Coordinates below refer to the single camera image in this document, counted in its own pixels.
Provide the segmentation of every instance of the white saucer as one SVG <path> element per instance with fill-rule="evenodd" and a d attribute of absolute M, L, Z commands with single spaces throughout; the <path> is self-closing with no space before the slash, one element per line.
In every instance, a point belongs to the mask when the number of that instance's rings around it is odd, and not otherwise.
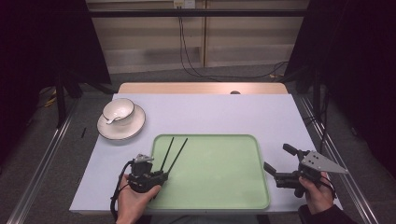
<path fill-rule="evenodd" d="M 132 121 L 127 125 L 107 124 L 107 119 L 101 115 L 97 128 L 99 134 L 111 140 L 122 140 L 133 137 L 143 128 L 146 121 L 145 111 L 139 105 L 134 105 Z"/>

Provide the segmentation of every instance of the power outlet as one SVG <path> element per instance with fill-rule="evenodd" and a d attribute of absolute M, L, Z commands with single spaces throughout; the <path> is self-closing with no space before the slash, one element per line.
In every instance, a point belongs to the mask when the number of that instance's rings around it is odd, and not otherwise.
<path fill-rule="evenodd" d="M 184 8 L 195 8 L 195 0 L 184 0 Z"/>
<path fill-rule="evenodd" d="M 174 0 L 174 8 L 184 8 L 184 0 Z"/>

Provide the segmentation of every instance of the white tabletop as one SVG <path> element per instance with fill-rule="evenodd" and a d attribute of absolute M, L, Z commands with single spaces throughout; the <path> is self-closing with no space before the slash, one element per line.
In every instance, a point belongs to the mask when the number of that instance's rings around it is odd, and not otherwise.
<path fill-rule="evenodd" d="M 262 158 L 278 172 L 297 169 L 298 160 L 282 149 L 288 143 L 302 150 L 315 150 L 300 113 L 289 94 L 115 94 L 129 98 L 146 112 L 143 130 L 121 141 L 98 136 L 85 174 L 70 211 L 81 214 L 109 213 L 123 165 L 138 153 L 150 154 L 153 140 L 164 133 L 251 134 L 262 151 Z M 259 213 L 295 212 L 305 199 L 293 189 L 279 189 L 266 175 L 270 205 Z M 209 211 L 147 211 L 148 214 L 196 214 Z"/>

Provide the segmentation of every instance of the white cup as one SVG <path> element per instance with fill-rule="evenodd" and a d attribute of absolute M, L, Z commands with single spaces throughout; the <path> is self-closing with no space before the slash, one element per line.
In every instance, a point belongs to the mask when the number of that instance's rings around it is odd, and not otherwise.
<path fill-rule="evenodd" d="M 107 125 L 124 126 L 132 122 L 134 114 L 134 102 L 126 98 L 120 98 L 109 102 L 103 109 L 103 116 Z"/>

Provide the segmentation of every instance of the black cable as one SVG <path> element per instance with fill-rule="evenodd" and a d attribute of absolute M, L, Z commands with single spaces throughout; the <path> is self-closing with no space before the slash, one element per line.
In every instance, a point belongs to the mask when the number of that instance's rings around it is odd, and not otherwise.
<path fill-rule="evenodd" d="M 181 60 L 181 65 L 183 66 L 184 71 L 186 71 L 189 75 L 191 75 L 191 76 L 193 76 L 193 77 L 206 77 L 206 76 L 201 75 L 199 72 L 197 72 L 197 71 L 194 69 L 194 67 L 192 66 L 192 64 L 191 64 L 190 57 L 189 57 L 189 53 L 187 52 L 186 39 L 184 38 L 184 25 L 183 25 L 183 19 L 182 19 L 181 17 L 178 18 L 178 25 L 179 25 L 179 29 L 180 29 L 180 60 Z M 191 69 L 192 69 L 197 75 L 190 73 L 190 72 L 187 70 L 187 68 L 184 66 L 184 63 L 183 63 L 183 53 L 182 53 L 182 52 L 183 52 L 183 51 L 182 51 L 182 50 L 183 50 L 183 46 L 184 46 L 184 51 L 185 51 L 186 56 L 187 56 L 187 61 L 189 62 L 189 65 L 190 65 Z M 214 79 L 214 78 L 212 78 L 212 77 L 206 77 L 206 78 L 211 79 L 211 80 L 213 80 L 213 81 L 219 82 L 218 80 L 216 80 L 216 79 Z"/>
<path fill-rule="evenodd" d="M 53 88 L 54 88 L 53 86 L 51 86 L 51 87 L 47 87 L 47 89 L 46 89 L 46 90 L 44 90 L 44 91 L 41 91 L 41 92 L 39 93 L 39 95 L 42 95 L 42 94 L 46 93 L 47 91 L 50 91 L 50 90 L 52 90 Z"/>
<path fill-rule="evenodd" d="M 279 68 L 281 68 L 284 64 L 288 63 L 288 62 L 276 63 L 276 64 L 274 65 L 274 69 L 273 69 L 271 72 L 269 72 L 269 73 L 267 73 L 267 74 L 264 74 L 264 75 L 255 76 L 255 77 L 204 76 L 204 75 L 200 74 L 199 72 L 197 72 L 197 71 L 194 69 L 194 67 L 192 66 L 192 64 L 191 64 L 190 57 L 189 57 L 189 53 L 187 52 L 186 40 L 185 40 L 185 37 L 184 37 L 183 19 L 182 19 L 181 17 L 178 17 L 178 23 L 179 23 L 179 33 L 180 33 L 179 38 L 180 38 L 180 60 L 181 60 L 181 65 L 183 66 L 183 69 L 184 69 L 189 75 L 191 75 L 191 76 L 193 76 L 193 77 L 204 77 L 204 78 L 209 78 L 209 79 L 211 79 L 211 80 L 213 80 L 213 81 L 217 81 L 217 82 L 219 82 L 219 80 L 215 79 L 215 77 L 229 77 L 229 78 L 259 78 L 259 77 L 267 77 L 267 76 L 272 75 L 276 70 L 278 70 Z M 186 56 L 187 56 L 187 60 L 188 60 L 188 62 L 189 62 L 189 65 L 190 65 L 191 69 L 195 72 L 196 75 L 190 73 L 190 72 L 187 70 L 187 68 L 184 66 L 184 63 L 183 63 L 183 55 L 182 55 L 183 46 L 184 46 L 184 51 L 185 51 L 185 53 L 186 53 Z"/>
<path fill-rule="evenodd" d="M 115 221 L 117 221 L 117 219 L 118 219 L 118 217 L 119 217 L 119 216 L 118 216 L 118 213 L 117 213 L 117 211 L 116 211 L 116 200 L 119 198 L 120 192 L 121 192 L 126 186 L 128 186 L 128 185 L 125 185 L 125 186 L 123 186 L 123 187 L 120 189 L 120 183 L 121 183 L 121 180 L 122 180 L 122 177 L 123 177 L 123 175 L 124 175 L 124 173 L 125 173 L 126 168 L 127 168 L 129 165 L 133 164 L 133 163 L 134 163 L 134 160 L 133 160 L 133 161 L 128 161 L 128 162 L 124 165 L 124 167 L 122 168 L 121 174 L 120 174 L 120 176 L 119 176 L 119 182 L 117 183 L 116 189 L 114 190 L 113 197 L 111 197 L 110 211 L 111 211 L 111 215 L 113 215 Z"/>
<path fill-rule="evenodd" d="M 329 90 L 326 89 L 326 93 L 323 99 L 323 107 L 322 107 L 322 111 L 324 113 L 324 120 L 323 120 L 323 133 L 321 136 L 321 140 L 320 140 L 320 146 L 319 146 L 319 153 L 322 153 L 322 148 L 323 148 L 323 143 L 325 141 L 326 138 L 326 134 L 327 134 L 327 108 L 329 106 L 329 100 L 330 100 L 330 94 L 329 94 Z"/>
<path fill-rule="evenodd" d="M 274 67 L 273 67 L 273 70 L 274 70 L 274 79 L 273 79 L 273 82 L 275 82 L 275 80 L 276 80 L 276 70 L 277 69 L 279 69 L 279 68 L 281 68 L 284 64 L 286 64 L 286 63 L 288 63 L 288 62 L 280 62 L 280 63 L 276 63 L 276 64 L 274 64 Z"/>

